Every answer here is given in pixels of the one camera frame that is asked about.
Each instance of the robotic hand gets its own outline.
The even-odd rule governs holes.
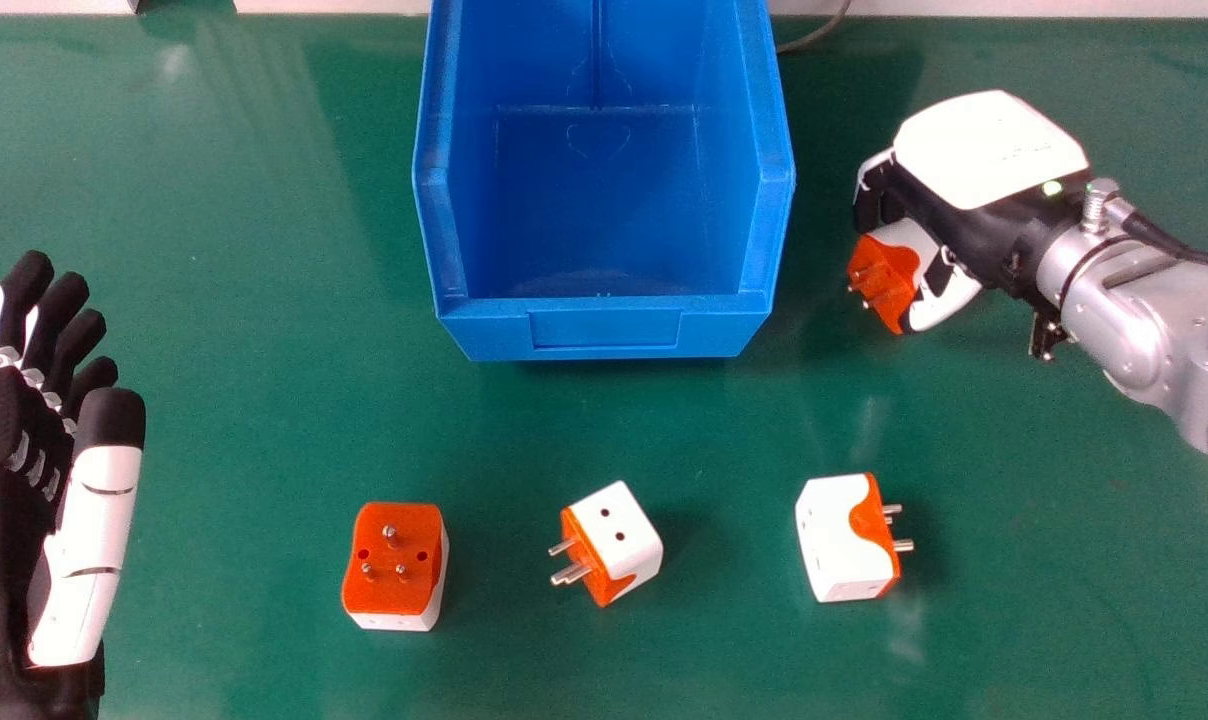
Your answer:
[[[1030,354],[1079,343],[1126,396],[1208,454],[1208,252],[1093,178],[1074,138],[1003,91],[906,120],[856,178],[848,290],[895,333],[999,288],[1034,310]]]
[[[0,281],[0,719],[95,718],[101,628],[146,434],[85,279],[28,252]]]

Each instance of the green table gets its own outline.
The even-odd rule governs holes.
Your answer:
[[[1026,359],[1011,300],[902,339],[841,277],[856,164],[987,87],[1208,246],[1208,23],[848,22],[782,62],[800,187],[747,354],[535,366],[431,314],[424,24],[0,19],[0,275],[83,272],[152,416],[105,718],[1208,718],[1207,457],[1080,352]],[[919,550],[819,606],[792,503],[859,470]],[[600,611],[545,548],[615,478],[667,556]],[[445,511],[430,634],[342,611],[370,500]]]

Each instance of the blue plastic bin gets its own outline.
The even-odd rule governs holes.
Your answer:
[[[724,358],[795,159],[765,0],[435,0],[413,182],[471,360]]]

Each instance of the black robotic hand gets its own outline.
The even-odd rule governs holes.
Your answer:
[[[95,718],[146,407],[88,286],[30,251],[0,281],[0,719]]]

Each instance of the bolt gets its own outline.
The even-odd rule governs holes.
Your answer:
[[[1107,203],[1120,193],[1120,184],[1110,178],[1093,178],[1088,182],[1088,194],[1084,197],[1084,215],[1080,230],[1090,234],[1107,232]]]

